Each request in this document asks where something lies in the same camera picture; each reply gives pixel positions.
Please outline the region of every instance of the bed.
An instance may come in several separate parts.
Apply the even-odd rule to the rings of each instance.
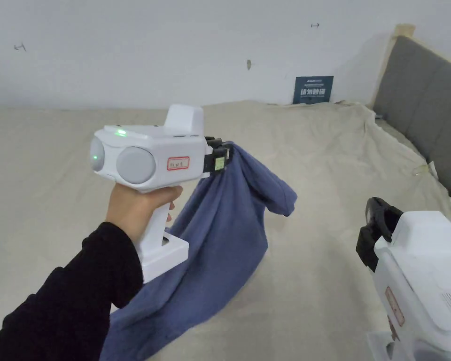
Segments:
[[[266,212],[269,250],[241,292],[153,360],[370,359],[365,333],[388,323],[355,253],[364,207],[379,196],[451,221],[451,63],[399,26],[371,108],[382,119],[349,102],[204,108],[207,134],[243,146],[299,199],[288,219]],[[104,218],[112,184],[90,169],[93,132],[165,114],[0,108],[0,324]]]

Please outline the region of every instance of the red label sticker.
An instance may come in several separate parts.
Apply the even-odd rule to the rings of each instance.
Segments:
[[[189,157],[172,157],[167,161],[167,170],[180,170],[189,167]]]
[[[386,298],[388,299],[392,312],[394,313],[394,316],[396,317],[396,320],[399,323],[399,327],[402,327],[405,321],[404,315],[403,312],[401,311],[401,308],[399,308],[398,301],[396,301],[396,298],[394,297],[394,294],[392,293],[390,287],[386,288]]]

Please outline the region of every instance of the white handheld device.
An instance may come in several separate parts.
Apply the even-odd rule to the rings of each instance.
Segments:
[[[95,132],[90,162],[98,175],[147,193],[221,172],[230,144],[204,137],[202,108],[172,105],[163,126],[105,126]],[[184,262],[188,243],[165,233],[170,204],[156,209],[137,252],[144,283]]]
[[[357,251],[370,267],[392,332],[367,336],[376,361],[451,361],[451,223],[380,198],[366,209]]]

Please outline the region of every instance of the blue fabric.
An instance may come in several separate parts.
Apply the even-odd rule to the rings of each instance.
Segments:
[[[296,199],[284,181],[234,145],[226,171],[199,182],[170,229],[189,242],[188,260],[111,315],[101,361],[143,361],[217,314],[264,256],[265,207],[288,216]]]

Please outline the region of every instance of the upholstered headboard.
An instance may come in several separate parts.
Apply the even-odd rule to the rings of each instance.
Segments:
[[[397,37],[373,110],[434,161],[451,195],[451,62],[410,37]]]

